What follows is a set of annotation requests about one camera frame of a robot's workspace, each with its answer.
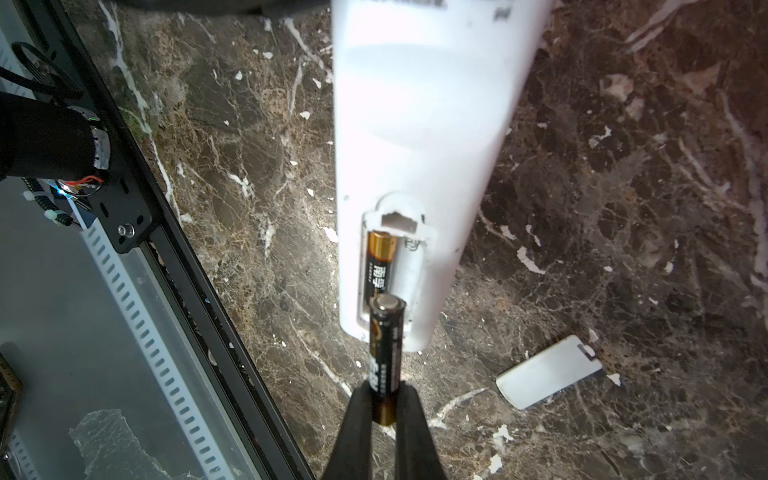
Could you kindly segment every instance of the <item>red wire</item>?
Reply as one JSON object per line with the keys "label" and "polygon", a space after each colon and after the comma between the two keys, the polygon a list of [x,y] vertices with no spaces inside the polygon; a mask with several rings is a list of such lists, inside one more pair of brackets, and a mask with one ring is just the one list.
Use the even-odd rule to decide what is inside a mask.
{"label": "red wire", "polygon": [[70,182],[62,180],[61,182],[64,185],[69,185],[70,187],[76,187],[78,185],[86,184],[86,183],[88,183],[91,180],[96,180],[100,184],[104,183],[104,181],[101,178],[99,178],[99,177],[97,177],[95,175],[88,175],[87,177],[82,177],[80,180],[75,180],[75,181],[70,181]]}

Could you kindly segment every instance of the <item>battery compartment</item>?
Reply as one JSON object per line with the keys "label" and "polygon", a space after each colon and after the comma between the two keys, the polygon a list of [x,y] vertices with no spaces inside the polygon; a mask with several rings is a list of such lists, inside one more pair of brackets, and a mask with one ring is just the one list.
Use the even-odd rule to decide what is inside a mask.
{"label": "battery compartment", "polygon": [[404,214],[401,211],[390,209],[384,211],[385,213],[382,213],[381,210],[377,209],[363,216],[358,320],[362,328],[368,328],[370,313],[367,304],[368,299],[365,295],[368,275],[368,234],[372,231],[386,232],[397,238],[386,292],[400,297],[408,304],[403,322],[403,336],[408,336],[413,321],[410,315],[419,298],[426,249],[429,244],[429,228],[424,223],[423,215],[412,215],[413,212]]}

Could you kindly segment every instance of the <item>battery compartment cover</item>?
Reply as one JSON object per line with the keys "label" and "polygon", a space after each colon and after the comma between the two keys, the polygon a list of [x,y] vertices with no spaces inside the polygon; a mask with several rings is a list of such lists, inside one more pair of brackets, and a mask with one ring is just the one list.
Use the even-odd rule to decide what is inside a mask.
{"label": "battery compartment cover", "polygon": [[[421,312],[421,286],[423,270],[430,240],[434,234],[432,228],[423,222],[423,209],[419,202],[400,192],[385,195],[376,205],[376,209],[365,212],[362,216],[362,241],[367,250],[367,238],[370,231],[389,233],[396,238],[394,258],[392,259],[392,277],[389,279],[387,293],[399,297],[408,304],[404,321],[404,339],[408,339],[415,316]],[[368,332],[369,311],[366,308],[364,279],[366,265],[361,262],[361,283],[358,296],[357,328]]]}
{"label": "battery compartment cover", "polygon": [[496,386],[507,401],[523,410],[602,369],[600,360],[592,357],[594,350],[570,335],[502,373]]}

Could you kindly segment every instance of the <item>black and gold battery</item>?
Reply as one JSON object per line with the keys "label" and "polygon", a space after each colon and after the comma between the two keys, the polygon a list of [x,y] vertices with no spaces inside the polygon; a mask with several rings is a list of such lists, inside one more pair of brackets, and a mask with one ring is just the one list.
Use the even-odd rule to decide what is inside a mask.
{"label": "black and gold battery", "polygon": [[387,426],[396,420],[402,357],[402,318],[406,302],[397,296],[379,293],[370,300],[370,307],[368,383],[371,385],[373,400],[373,421]]}
{"label": "black and gold battery", "polygon": [[366,285],[363,290],[368,303],[377,293],[389,292],[392,260],[395,258],[397,237],[387,232],[368,232],[366,254]]}

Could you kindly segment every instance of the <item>brown marble countertop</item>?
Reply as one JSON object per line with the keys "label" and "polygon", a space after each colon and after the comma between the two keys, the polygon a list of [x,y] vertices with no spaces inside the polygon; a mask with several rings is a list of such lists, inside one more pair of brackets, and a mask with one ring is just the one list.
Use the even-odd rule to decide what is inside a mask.
{"label": "brown marble countertop", "polygon": [[[329,11],[67,5],[321,474],[366,374],[323,229]],[[404,358],[449,478],[768,478],[766,23],[758,1],[557,2],[432,344]],[[571,333],[605,371],[515,410],[495,377]]]}

